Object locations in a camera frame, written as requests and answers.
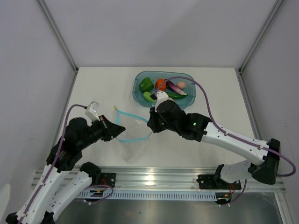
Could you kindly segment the clear zip top bag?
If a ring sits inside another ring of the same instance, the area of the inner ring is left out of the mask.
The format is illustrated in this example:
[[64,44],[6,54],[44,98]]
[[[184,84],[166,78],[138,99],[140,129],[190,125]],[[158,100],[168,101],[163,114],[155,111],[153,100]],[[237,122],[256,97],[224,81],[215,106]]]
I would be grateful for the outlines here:
[[116,111],[115,123],[126,128],[124,132],[116,137],[124,148],[123,159],[129,164],[133,164],[145,152],[152,131],[147,127],[147,119],[123,112],[116,106],[114,109]]

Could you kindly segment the purple eggplant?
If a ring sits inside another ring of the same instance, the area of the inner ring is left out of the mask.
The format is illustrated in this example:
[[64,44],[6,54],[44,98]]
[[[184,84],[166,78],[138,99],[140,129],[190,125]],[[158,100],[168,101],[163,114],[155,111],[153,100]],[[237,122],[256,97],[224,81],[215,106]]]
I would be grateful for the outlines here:
[[179,87],[177,87],[172,81],[166,81],[166,87],[168,89],[170,89],[171,91],[173,91],[176,94],[179,95],[183,95],[183,96],[187,96],[188,94],[185,93],[182,89],[180,89]]

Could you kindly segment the light green cucumber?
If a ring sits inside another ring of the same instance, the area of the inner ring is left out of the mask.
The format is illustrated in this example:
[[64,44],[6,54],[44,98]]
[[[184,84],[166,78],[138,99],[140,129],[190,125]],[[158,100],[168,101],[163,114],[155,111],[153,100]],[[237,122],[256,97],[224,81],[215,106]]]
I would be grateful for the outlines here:
[[156,100],[154,100],[152,97],[151,97],[151,93],[148,92],[148,91],[145,91],[143,93],[143,98],[148,101],[148,102],[156,102]]

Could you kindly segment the orange tomato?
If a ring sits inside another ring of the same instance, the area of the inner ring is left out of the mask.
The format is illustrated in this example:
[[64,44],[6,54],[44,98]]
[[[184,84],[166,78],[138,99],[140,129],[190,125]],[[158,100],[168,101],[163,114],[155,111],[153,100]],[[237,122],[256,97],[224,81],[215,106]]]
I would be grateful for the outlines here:
[[164,79],[158,79],[155,84],[156,90],[165,91],[166,90],[166,82]]

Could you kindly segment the brown egg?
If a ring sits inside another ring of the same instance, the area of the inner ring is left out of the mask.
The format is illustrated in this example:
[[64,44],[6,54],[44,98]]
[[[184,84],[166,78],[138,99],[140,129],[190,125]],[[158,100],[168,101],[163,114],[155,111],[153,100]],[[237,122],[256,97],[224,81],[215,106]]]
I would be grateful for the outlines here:
[[181,90],[183,90],[186,87],[186,83],[185,82],[177,82],[177,87]]

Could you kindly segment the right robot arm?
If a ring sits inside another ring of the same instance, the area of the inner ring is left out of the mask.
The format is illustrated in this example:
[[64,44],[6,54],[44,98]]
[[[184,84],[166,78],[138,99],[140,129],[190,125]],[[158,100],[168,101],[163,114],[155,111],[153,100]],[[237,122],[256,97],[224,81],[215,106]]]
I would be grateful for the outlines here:
[[185,113],[175,102],[166,100],[150,108],[147,126],[153,133],[169,130],[186,140],[212,144],[245,158],[244,161],[217,167],[213,175],[199,175],[200,189],[241,189],[239,181],[254,180],[273,185],[276,182],[280,142],[249,139],[242,135],[220,130],[209,117],[198,113]]

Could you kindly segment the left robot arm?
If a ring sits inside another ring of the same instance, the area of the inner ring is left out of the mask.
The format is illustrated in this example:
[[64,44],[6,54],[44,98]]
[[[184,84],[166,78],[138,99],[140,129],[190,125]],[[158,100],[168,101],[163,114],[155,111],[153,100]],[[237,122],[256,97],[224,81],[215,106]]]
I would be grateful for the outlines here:
[[110,141],[125,131],[125,127],[99,116],[91,126],[84,118],[71,119],[64,135],[52,148],[42,176],[33,193],[18,212],[10,213],[8,224],[53,224],[75,197],[89,186],[101,185],[101,168],[86,162],[62,190],[62,181],[82,158],[82,151],[102,140]]

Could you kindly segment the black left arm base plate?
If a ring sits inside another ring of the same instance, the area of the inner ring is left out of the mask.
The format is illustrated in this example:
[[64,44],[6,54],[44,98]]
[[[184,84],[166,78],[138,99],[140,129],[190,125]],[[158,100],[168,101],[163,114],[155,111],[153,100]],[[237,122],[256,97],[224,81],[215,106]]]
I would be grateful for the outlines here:
[[116,173],[101,173],[100,184],[115,187]]

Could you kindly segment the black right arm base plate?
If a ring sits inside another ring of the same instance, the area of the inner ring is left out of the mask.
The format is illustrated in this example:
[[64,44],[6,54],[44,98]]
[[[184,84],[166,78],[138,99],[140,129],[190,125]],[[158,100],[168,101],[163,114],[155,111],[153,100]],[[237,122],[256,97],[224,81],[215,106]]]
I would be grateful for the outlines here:
[[206,189],[206,190],[241,190],[241,183],[240,181],[236,181],[233,183],[227,183],[223,181],[222,179],[216,177],[215,175],[198,175],[198,178],[196,180],[199,184],[200,189]]

